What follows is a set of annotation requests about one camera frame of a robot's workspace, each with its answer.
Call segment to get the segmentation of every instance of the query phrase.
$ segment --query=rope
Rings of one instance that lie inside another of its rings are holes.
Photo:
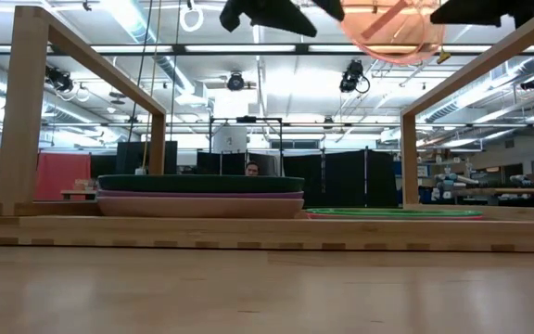
[[[162,0],[159,0],[159,11],[158,11],[158,24],[156,25],[156,45],[154,47],[154,58],[156,58],[156,55],[158,54],[158,44],[159,44],[159,23],[160,23],[160,19],[162,18]],[[156,65],[156,63],[154,63],[154,68],[152,70],[152,87],[150,89],[150,96],[153,98],[154,97],[154,83],[156,82],[156,67],[158,65]],[[146,158],[147,158],[147,134],[149,133],[149,126],[151,124],[151,117],[152,115],[148,112],[147,113],[147,124],[146,124],[146,142],[144,143],[144,161],[142,162],[141,164],[141,168],[142,169],[145,169],[146,168]]]

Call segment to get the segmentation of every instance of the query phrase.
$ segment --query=pink plate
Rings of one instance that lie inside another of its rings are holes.
[[[288,193],[163,193],[120,190],[98,190],[98,197],[145,197],[145,198],[228,198],[228,199],[301,199],[303,191]]]
[[[294,218],[304,199],[98,197],[106,216],[171,218]]]

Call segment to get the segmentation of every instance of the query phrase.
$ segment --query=black curtain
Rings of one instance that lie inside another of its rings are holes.
[[[198,174],[220,174],[220,155],[216,153],[197,152]]]
[[[396,208],[397,190],[393,157],[368,150],[366,159],[366,197],[369,208]]]
[[[284,157],[286,176],[304,179],[304,207],[324,206],[320,155]]]
[[[363,207],[365,205],[364,151],[326,154],[324,158],[327,206]]]
[[[249,153],[248,159],[259,164],[259,175],[277,176],[275,169],[275,157],[267,154]]]
[[[117,146],[117,174],[134,174],[144,160],[143,142],[119,143]],[[146,161],[149,163],[149,143]],[[164,174],[176,174],[178,142],[166,142],[164,148]]]
[[[245,153],[223,153],[222,154],[222,174],[223,175],[244,175],[245,164],[246,164],[245,157],[246,157]]]
[[[97,178],[100,175],[110,175],[117,171],[116,155],[92,155],[90,156],[90,175]]]

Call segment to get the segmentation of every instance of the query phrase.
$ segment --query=stacked plates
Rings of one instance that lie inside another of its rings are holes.
[[[453,220],[480,219],[481,212],[456,210],[404,210],[404,209],[308,209],[311,219],[376,219],[376,220]]]
[[[96,196],[108,216],[293,218],[304,179],[233,175],[105,175]]]

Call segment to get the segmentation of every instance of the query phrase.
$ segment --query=wooden beam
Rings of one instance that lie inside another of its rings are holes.
[[[166,110],[143,89],[129,80],[123,73],[114,68],[112,64],[98,55],[95,50],[72,32],[49,12],[37,6],[17,6],[19,8],[30,8],[43,18],[49,25],[49,41],[57,46],[68,56],[74,58],[85,68],[99,76],[111,86],[129,97],[133,102],[140,105],[153,115],[161,115]]]
[[[418,98],[401,115],[415,116],[534,44],[534,18]]]
[[[0,217],[0,243],[321,251],[534,251],[534,222]]]
[[[472,210],[483,212],[487,219],[534,221],[534,208],[524,207],[495,207],[489,205],[438,205],[438,204],[407,204],[403,209],[408,210]]]
[[[419,203],[417,190],[417,132],[415,116],[400,118],[400,166],[402,169],[403,205]]]
[[[151,140],[149,143],[149,173],[164,174],[164,154],[166,147],[166,116],[152,116]]]
[[[16,7],[0,155],[1,214],[32,202],[49,26],[38,7]]]

